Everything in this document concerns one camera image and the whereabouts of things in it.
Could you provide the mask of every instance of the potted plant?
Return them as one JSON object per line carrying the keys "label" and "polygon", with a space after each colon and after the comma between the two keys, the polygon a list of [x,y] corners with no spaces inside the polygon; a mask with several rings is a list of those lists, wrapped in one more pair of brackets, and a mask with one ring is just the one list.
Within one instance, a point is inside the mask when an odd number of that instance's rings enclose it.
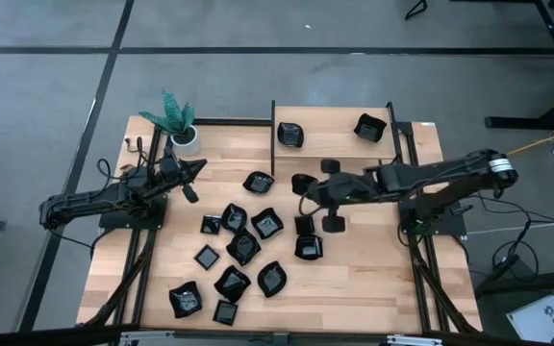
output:
{"label": "potted plant", "polygon": [[148,111],[139,111],[138,114],[169,133],[172,147],[176,152],[188,156],[196,154],[200,150],[200,140],[198,131],[191,125],[194,108],[187,102],[181,110],[174,95],[166,90],[162,90],[162,98],[165,117]]}

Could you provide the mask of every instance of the wooden tabletop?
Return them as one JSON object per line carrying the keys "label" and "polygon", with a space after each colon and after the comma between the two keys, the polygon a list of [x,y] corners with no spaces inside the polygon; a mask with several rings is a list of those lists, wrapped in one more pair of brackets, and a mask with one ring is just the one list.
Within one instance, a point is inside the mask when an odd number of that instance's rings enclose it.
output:
{"label": "wooden tabletop", "polygon": [[[441,160],[435,125],[414,123],[413,127],[420,163]],[[152,132],[150,123],[132,116],[125,137],[143,136],[143,143],[150,143]],[[208,160],[193,185],[200,201],[188,203],[180,188],[170,192],[166,220],[158,231],[151,264],[140,323],[143,328],[362,334],[421,331],[410,255],[396,238],[395,204],[341,208],[340,215],[346,219],[346,231],[342,234],[321,231],[321,217],[325,212],[319,212],[314,219],[316,234],[323,238],[324,257],[315,261],[299,259],[293,254],[296,241],[293,218],[298,214],[299,198],[291,192],[290,177],[293,173],[308,173],[325,179],[319,172],[319,159],[278,158],[276,183],[267,195],[256,196],[241,184],[252,171],[269,172],[270,128],[198,126],[198,132],[202,149],[195,157],[184,160]],[[401,142],[403,152],[407,153],[405,140]],[[117,167],[135,164],[137,159],[136,154],[126,151],[123,143]],[[359,173],[363,167],[377,164],[377,160],[343,160],[341,169]],[[200,234],[202,216],[220,215],[229,203],[245,208],[249,217],[273,207],[285,223],[285,229],[274,237],[258,238],[262,251],[243,267],[225,250],[232,239],[229,231],[222,229],[219,235]],[[313,202],[306,201],[303,209],[311,210],[314,206]],[[249,222],[247,229],[255,235]],[[78,314],[79,322],[91,318],[118,285],[130,234],[130,230],[116,230],[98,243]],[[451,237],[434,239],[444,289],[469,323],[480,329],[463,250]],[[193,259],[205,244],[220,254],[209,271]],[[288,283],[276,296],[266,299],[257,285],[257,275],[274,260],[287,272]],[[228,327],[212,319],[217,301],[223,299],[215,291],[214,282],[231,264],[244,272],[252,285],[238,302],[234,326]],[[197,282],[204,308],[190,317],[175,319],[168,290],[187,281]],[[124,321],[131,320],[135,294],[133,286]],[[437,327],[430,291],[427,303],[432,325]]]}
{"label": "wooden tabletop", "polygon": [[394,144],[390,126],[378,143],[358,138],[354,128],[363,113],[390,124],[385,108],[276,107],[275,135],[279,123],[300,125],[305,134],[302,148],[290,148],[275,140],[276,158],[392,159]]}

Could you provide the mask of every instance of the gray carpet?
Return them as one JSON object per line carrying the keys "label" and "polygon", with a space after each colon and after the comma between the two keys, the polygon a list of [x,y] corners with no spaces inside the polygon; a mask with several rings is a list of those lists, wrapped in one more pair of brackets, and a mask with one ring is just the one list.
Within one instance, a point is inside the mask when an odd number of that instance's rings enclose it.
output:
{"label": "gray carpet", "polygon": [[[430,1],[404,22],[414,1],[137,1],[124,46],[539,46],[552,44],[533,6]],[[123,0],[32,5],[0,0],[0,44],[110,45]],[[0,332],[13,327],[44,236],[38,204],[61,191],[87,119],[105,56],[0,56]],[[509,151],[548,132],[489,130],[483,118],[538,116],[554,106],[554,59],[371,56],[119,56],[87,156],[80,190],[103,178],[95,162],[115,162],[127,118],[161,111],[167,87],[199,117],[268,118],[278,105],[395,106],[397,119],[437,123],[447,158],[490,147]],[[514,157],[520,173],[506,200],[554,216],[554,157],[548,146]],[[522,225],[477,202],[468,229]],[[97,218],[66,235],[91,241]],[[491,254],[516,232],[471,235],[471,268],[491,270]],[[533,230],[541,272],[554,270],[554,228]],[[524,254],[531,263],[531,258]],[[37,328],[73,325],[88,272],[88,250],[63,243]]]}

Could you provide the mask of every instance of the green plant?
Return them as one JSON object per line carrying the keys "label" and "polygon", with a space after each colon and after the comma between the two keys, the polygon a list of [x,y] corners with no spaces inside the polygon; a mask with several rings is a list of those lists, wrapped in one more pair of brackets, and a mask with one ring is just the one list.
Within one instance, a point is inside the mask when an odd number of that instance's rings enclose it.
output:
{"label": "green plant", "polygon": [[192,140],[194,134],[190,133],[189,126],[193,122],[194,108],[187,102],[181,111],[174,95],[166,90],[162,90],[162,98],[164,99],[165,117],[148,111],[139,111],[138,114],[173,135],[178,142]]}

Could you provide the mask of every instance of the yellow cable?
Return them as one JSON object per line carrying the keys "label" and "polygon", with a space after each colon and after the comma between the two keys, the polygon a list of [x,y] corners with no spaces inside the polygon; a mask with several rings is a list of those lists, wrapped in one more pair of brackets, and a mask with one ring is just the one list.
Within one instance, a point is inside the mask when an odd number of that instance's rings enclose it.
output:
{"label": "yellow cable", "polygon": [[534,146],[536,146],[536,145],[538,145],[538,144],[542,144],[542,143],[544,143],[544,142],[546,142],[546,141],[549,141],[549,140],[551,140],[551,139],[554,139],[554,136],[551,136],[551,137],[545,138],[545,139],[540,139],[539,141],[533,142],[533,143],[531,143],[531,144],[527,144],[527,145],[525,145],[524,147],[520,147],[520,148],[518,148],[518,149],[515,149],[515,150],[511,151],[510,153],[508,153],[508,154],[506,154],[506,155],[510,156],[510,155],[512,155],[512,154],[516,154],[516,153],[518,153],[518,152],[520,152],[520,151],[523,151],[523,150],[525,150],[525,149],[529,149],[529,148],[534,147]]}

